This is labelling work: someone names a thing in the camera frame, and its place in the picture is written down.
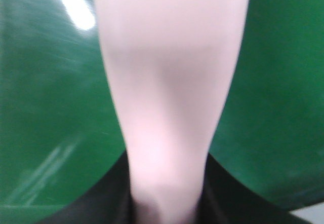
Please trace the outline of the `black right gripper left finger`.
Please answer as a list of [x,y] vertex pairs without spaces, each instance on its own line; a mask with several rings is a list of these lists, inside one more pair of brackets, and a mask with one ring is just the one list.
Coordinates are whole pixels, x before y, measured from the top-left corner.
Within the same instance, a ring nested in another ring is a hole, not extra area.
[[127,153],[69,205],[38,223],[135,223]]

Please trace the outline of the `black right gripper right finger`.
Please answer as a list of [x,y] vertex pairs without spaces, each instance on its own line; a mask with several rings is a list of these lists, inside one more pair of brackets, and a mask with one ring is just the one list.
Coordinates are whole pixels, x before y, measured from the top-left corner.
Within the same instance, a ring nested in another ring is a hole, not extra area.
[[310,223],[271,204],[231,176],[208,155],[197,223],[304,224]]

